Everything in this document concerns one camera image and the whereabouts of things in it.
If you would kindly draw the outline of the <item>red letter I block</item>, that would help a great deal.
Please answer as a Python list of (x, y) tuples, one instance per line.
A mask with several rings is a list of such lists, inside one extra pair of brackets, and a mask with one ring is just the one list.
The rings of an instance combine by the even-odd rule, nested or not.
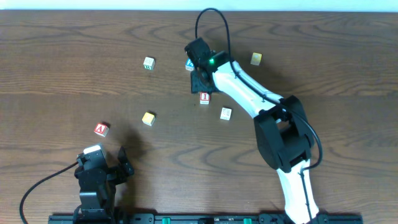
[(205, 92), (200, 93), (200, 104), (201, 105), (208, 105), (210, 103), (210, 95)]

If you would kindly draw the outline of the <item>blue number 2 block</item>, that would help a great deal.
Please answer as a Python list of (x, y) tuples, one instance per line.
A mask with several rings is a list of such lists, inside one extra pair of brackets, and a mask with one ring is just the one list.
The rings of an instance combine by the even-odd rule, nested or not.
[(188, 71), (193, 71), (195, 69), (193, 62), (189, 58), (185, 62), (185, 69)]

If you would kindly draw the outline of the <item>red letter A block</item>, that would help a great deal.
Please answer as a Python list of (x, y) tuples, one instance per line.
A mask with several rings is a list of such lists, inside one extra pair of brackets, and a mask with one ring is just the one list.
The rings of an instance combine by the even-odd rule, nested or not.
[(106, 124), (98, 123), (95, 126), (94, 133), (96, 133), (102, 137), (106, 137), (108, 132), (109, 132), (109, 127)]

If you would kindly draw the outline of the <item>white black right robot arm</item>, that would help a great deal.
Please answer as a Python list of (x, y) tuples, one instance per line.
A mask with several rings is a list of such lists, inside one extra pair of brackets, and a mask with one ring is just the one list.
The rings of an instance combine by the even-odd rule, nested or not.
[(298, 98), (269, 91), (251, 78), (226, 52), (188, 51), (193, 63), (191, 91), (222, 92), (253, 119), (257, 148), (277, 171), (285, 198), (285, 212), (294, 223), (310, 223), (319, 213), (313, 198), (309, 171), (311, 149), (321, 146)]

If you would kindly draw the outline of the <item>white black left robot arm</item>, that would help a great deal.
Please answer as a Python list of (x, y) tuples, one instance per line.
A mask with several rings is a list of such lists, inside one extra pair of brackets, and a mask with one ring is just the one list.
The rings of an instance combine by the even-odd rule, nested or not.
[(80, 186), (81, 205), (73, 223), (118, 223), (123, 214), (115, 208), (116, 186), (127, 181), (134, 169), (125, 148), (118, 152), (118, 164), (110, 167), (100, 144), (88, 147), (76, 159), (75, 177)]

